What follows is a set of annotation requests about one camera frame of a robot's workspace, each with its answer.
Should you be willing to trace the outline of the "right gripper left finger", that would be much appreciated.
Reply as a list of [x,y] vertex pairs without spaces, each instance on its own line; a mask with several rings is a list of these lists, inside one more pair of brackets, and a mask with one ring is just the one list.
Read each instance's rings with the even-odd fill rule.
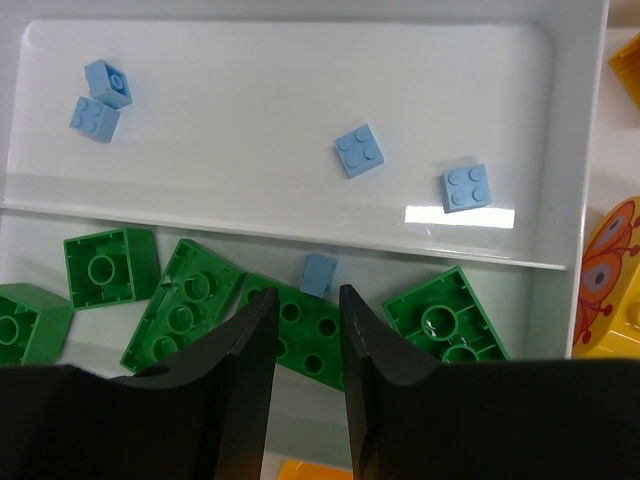
[[1,371],[5,479],[256,479],[279,328],[267,288],[133,376],[72,365]]

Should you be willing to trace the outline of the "small yellow square brick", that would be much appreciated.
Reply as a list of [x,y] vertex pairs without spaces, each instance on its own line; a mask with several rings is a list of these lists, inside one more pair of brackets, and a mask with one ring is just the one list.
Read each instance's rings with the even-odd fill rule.
[[636,108],[639,108],[640,105],[639,38],[640,34],[636,34],[608,60],[609,65]]

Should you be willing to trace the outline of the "yellow butterfly rounded brick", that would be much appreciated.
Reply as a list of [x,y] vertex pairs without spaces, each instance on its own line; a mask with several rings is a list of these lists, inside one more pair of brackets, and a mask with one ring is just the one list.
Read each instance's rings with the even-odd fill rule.
[[574,358],[639,357],[639,198],[612,209],[584,251]]

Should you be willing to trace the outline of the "green small square brick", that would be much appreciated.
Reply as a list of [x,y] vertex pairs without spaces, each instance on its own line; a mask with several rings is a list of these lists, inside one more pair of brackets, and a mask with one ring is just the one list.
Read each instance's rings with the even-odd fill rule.
[[126,227],[63,242],[74,310],[148,300],[160,281],[154,233]]

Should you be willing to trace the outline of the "green square brick hollow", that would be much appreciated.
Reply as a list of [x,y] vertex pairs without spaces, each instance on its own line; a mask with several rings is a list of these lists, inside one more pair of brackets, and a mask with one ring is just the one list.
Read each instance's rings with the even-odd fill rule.
[[1,365],[55,364],[73,317],[64,298],[28,283],[1,285]]

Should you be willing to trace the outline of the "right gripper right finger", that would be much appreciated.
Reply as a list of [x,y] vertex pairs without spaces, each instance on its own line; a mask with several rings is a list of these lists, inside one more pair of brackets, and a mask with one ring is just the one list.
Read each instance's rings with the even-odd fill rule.
[[635,479],[635,360],[444,363],[339,292],[358,479]]

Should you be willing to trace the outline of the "green sloped brick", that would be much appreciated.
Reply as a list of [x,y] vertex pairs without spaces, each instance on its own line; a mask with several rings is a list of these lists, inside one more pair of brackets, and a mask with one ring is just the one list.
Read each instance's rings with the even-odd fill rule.
[[445,363],[509,358],[459,267],[383,302],[382,307],[402,337]]

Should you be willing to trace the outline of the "green plate brick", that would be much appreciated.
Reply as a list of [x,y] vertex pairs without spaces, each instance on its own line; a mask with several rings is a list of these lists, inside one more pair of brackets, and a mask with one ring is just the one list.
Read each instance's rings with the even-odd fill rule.
[[258,273],[246,277],[238,306],[251,302],[266,288],[276,289],[280,300],[276,362],[342,391],[338,306]]

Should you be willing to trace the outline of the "green two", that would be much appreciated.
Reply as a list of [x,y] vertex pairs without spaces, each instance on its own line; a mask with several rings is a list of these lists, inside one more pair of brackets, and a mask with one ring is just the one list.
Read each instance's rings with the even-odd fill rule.
[[180,240],[120,364],[139,373],[218,327],[246,271],[190,240]]

